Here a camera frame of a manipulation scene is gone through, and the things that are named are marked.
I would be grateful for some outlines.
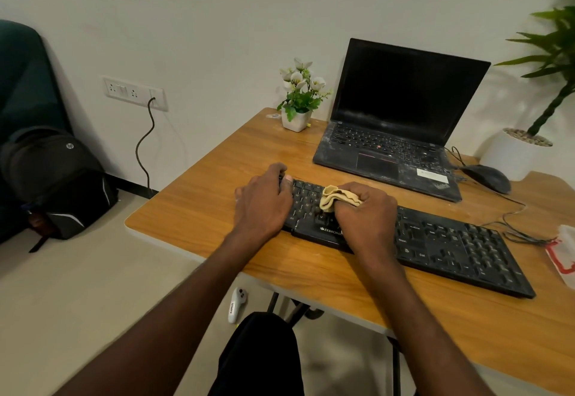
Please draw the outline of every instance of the floor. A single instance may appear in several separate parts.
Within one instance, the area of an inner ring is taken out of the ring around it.
[[[48,395],[139,319],[197,263],[142,242],[124,219],[145,199],[125,192],[88,231],[68,241],[38,240],[26,230],[0,245],[0,387],[3,396]],[[248,291],[243,315],[263,311],[271,292],[240,281]],[[178,396],[207,394],[217,358],[235,326],[227,322],[231,292],[222,301]],[[291,310],[280,297],[276,313]],[[333,315],[295,327],[308,396],[391,395],[391,350],[384,337]],[[402,364],[404,395],[414,386]],[[498,396],[549,395],[495,371],[480,373]],[[281,382],[281,371],[278,371]]]

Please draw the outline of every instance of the electrical outlet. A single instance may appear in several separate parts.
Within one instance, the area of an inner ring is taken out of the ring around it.
[[[155,98],[150,104],[151,109],[168,111],[168,104],[164,90],[157,87],[145,86],[143,84],[128,83],[108,77],[102,77],[104,84],[104,94],[110,98],[120,101],[131,102],[139,106],[148,106],[148,101]]]

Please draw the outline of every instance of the table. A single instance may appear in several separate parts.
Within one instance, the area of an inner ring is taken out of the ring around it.
[[[472,224],[517,209],[471,181],[452,203],[312,163],[327,123],[312,120],[294,133],[264,109],[125,222],[140,237],[207,258],[233,226],[234,189],[270,163],[282,161],[295,178],[321,185],[358,181],[392,194],[399,205]],[[513,184],[528,210],[508,218],[522,231],[554,237],[575,225],[575,191],[557,177],[532,172]],[[516,299],[407,268],[406,273],[463,352],[474,363],[561,394],[575,395],[575,291],[566,287],[542,248],[507,242],[537,293]],[[287,232],[267,243],[244,273],[281,294],[385,332],[388,321],[355,256],[297,239]]]

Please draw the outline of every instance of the black keyboard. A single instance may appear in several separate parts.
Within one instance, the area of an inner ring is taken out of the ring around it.
[[[322,191],[321,186],[294,181],[293,206],[284,230],[351,252],[334,213],[319,208]],[[395,244],[397,259],[403,265],[514,297],[535,297],[495,230],[398,207]]]
[[[367,149],[390,155],[403,163],[427,169],[444,171],[438,146],[430,146],[386,133],[378,133],[345,124],[337,124],[330,142],[354,148]]]

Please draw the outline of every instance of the white round pot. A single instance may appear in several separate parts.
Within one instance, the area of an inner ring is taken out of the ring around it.
[[[531,172],[536,159],[549,148],[525,142],[500,131],[479,164],[503,172],[510,181],[521,181]]]
[[[309,119],[312,117],[312,111],[309,110],[306,113],[296,113],[291,122],[287,120],[287,117],[285,109],[282,109],[282,124],[284,124],[284,128],[299,133],[307,127]]]

